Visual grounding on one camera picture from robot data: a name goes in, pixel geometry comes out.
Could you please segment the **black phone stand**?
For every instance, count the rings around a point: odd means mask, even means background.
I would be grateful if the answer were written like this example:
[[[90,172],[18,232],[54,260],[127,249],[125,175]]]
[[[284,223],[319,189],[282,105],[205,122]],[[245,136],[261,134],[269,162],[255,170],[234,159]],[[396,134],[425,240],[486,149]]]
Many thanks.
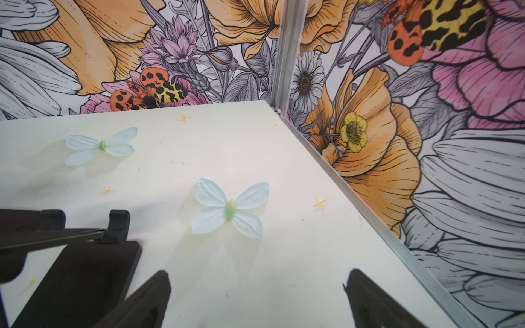
[[[142,253],[128,241],[131,215],[111,210],[107,228],[67,228],[60,209],[1,210],[1,283],[15,280],[31,252],[60,255],[13,327],[94,327],[124,301]]]

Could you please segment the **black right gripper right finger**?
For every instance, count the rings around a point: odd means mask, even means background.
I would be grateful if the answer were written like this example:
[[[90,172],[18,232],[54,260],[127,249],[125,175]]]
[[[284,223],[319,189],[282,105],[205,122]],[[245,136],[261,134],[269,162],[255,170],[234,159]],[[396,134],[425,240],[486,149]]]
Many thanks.
[[[416,317],[359,269],[353,269],[343,286],[357,328],[424,328]]]

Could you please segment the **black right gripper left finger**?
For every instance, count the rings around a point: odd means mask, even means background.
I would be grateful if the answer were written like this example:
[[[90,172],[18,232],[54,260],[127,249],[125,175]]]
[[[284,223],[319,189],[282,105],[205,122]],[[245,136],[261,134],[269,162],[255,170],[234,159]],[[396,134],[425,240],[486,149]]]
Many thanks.
[[[95,327],[161,327],[170,295],[168,273],[160,270]]]

